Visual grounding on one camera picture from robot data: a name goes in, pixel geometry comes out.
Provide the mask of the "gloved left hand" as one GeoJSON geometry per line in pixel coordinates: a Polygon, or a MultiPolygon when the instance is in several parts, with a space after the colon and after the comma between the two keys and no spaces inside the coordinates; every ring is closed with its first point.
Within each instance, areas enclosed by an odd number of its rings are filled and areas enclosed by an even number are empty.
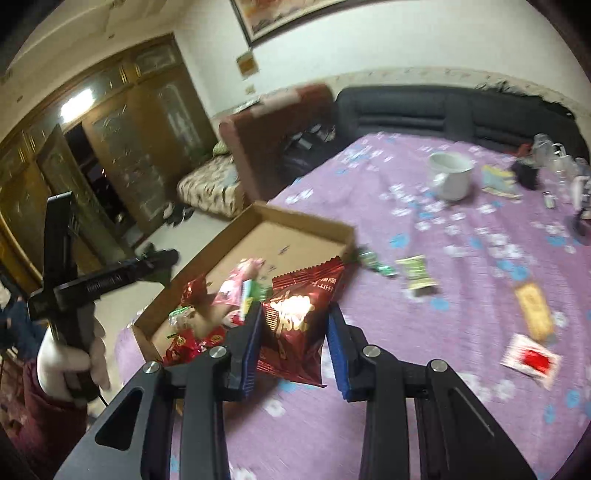
{"type": "Polygon", "coordinates": [[[105,358],[105,331],[94,320],[94,339],[88,353],[55,340],[51,329],[45,333],[37,355],[37,379],[42,391],[54,400],[73,402],[66,384],[66,373],[89,373],[94,385],[109,390],[110,378],[105,358]]]}

